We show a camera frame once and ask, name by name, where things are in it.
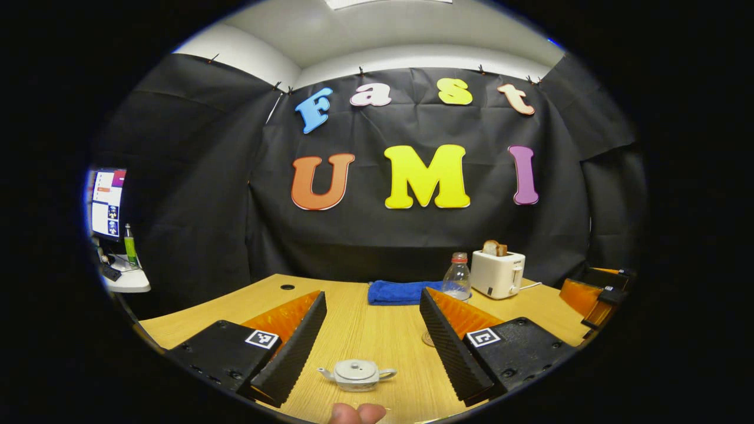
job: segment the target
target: monitor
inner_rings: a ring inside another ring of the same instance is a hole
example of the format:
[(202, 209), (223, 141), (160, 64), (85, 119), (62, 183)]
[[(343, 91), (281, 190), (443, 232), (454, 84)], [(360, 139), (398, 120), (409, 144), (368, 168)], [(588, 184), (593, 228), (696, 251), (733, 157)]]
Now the monitor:
[(122, 168), (103, 167), (93, 171), (89, 213), (92, 236), (112, 241), (122, 239), (121, 197), (125, 178), (126, 170)]

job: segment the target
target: blue towel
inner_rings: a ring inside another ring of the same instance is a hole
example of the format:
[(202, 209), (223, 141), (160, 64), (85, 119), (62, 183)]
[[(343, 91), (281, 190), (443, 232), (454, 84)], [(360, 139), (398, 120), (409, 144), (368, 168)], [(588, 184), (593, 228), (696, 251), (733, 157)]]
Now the blue towel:
[(369, 286), (367, 299), (370, 305), (418, 305), (424, 287), (439, 290), (442, 281), (418, 281), (416, 283), (391, 283), (377, 280)]

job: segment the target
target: hand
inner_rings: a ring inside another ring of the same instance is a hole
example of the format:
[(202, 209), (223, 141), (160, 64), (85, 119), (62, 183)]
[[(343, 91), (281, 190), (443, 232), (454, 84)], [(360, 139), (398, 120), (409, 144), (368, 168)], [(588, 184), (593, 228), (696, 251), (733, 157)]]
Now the hand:
[(355, 410), (351, 405), (334, 404), (333, 416), (327, 424), (375, 424), (386, 413), (381, 405), (361, 404)]

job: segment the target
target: yellow letter m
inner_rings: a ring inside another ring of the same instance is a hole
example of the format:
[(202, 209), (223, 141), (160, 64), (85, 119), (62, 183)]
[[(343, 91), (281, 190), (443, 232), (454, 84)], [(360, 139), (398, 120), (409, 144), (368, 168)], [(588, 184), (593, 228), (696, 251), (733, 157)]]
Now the yellow letter m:
[(411, 146), (393, 146), (385, 150), (385, 157), (393, 165), (393, 183), (390, 197), (385, 199), (389, 209), (408, 209), (414, 200), (408, 194), (411, 185), (416, 200), (426, 207), (432, 199), (437, 183), (440, 194), (434, 198), (438, 207), (467, 207), (471, 199), (464, 191), (464, 175), (461, 159), (466, 149), (455, 144), (440, 146), (434, 153), (429, 167)]

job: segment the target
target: black cloth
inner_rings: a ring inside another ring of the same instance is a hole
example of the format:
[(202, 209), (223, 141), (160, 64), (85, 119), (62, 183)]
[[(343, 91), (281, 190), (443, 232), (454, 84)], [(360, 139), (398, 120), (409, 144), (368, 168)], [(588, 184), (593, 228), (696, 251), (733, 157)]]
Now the black cloth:
[(638, 269), (649, 206), (644, 154), (633, 123), (598, 78), (569, 54), (539, 86), (581, 155), (591, 217), (581, 268)]
[[(443, 103), (441, 78), (465, 81), (472, 103)], [(375, 82), (390, 86), (388, 105), (350, 104), (357, 87)], [(514, 110), (496, 90), (503, 84), (524, 91), (535, 114)], [(295, 108), (325, 87), (333, 89), (328, 119), (304, 134)], [(466, 150), (470, 205), (442, 209), (414, 200), (409, 209), (386, 208), (392, 164), (385, 150), (411, 146), (428, 166), (446, 144)], [(534, 152), (536, 204), (513, 201), (512, 145)], [(568, 57), (540, 84), (463, 69), (395, 69), (281, 96), (238, 69), (172, 54), (124, 101), (93, 150), (95, 165), (128, 169), (121, 215), (152, 283), (150, 293), (126, 295), (141, 319), (274, 273), (436, 281), (456, 251), (469, 253), (473, 269), (471, 252), (488, 239), (526, 255), (525, 277), (558, 286), (588, 265), (636, 268), (646, 209), (630, 124)], [(292, 163), (320, 157), (312, 190), (324, 193), (327, 160), (338, 153), (355, 156), (340, 203), (297, 207)]]
[[(436, 86), (441, 78), (465, 81), (473, 102), (443, 103)], [(391, 87), (390, 104), (349, 103), (357, 87), (375, 82)], [(534, 115), (518, 113), (496, 91), (505, 83), (526, 93)], [(294, 109), (325, 87), (334, 91), (328, 96), (329, 117), (304, 134), (302, 117)], [(441, 209), (433, 202), (421, 207), (415, 201), (410, 209), (387, 209), (391, 161), (384, 151), (408, 145), (429, 165), (444, 144), (466, 149), (463, 176), (470, 206)], [(507, 151), (511, 145), (534, 151), (537, 204), (513, 202), (516, 170)], [(293, 161), (322, 158), (313, 191), (323, 193), (332, 176), (327, 159), (344, 152), (356, 159), (341, 202), (320, 211), (295, 206), (290, 198)], [(302, 88), (277, 105), (254, 159), (251, 186), (262, 219), (253, 237), (253, 278), (282, 272), (347, 281), (431, 281), (443, 277), (454, 251), (471, 256), (485, 240), (496, 239), (526, 255), (525, 277), (554, 285), (584, 263), (589, 247), (582, 158), (559, 110), (537, 86), (521, 79), (462, 69), (398, 69)]]
[(126, 294), (140, 319), (251, 283), (249, 163), (279, 91), (239, 69), (165, 57), (94, 140), (94, 164), (127, 168), (131, 224), (152, 290)]

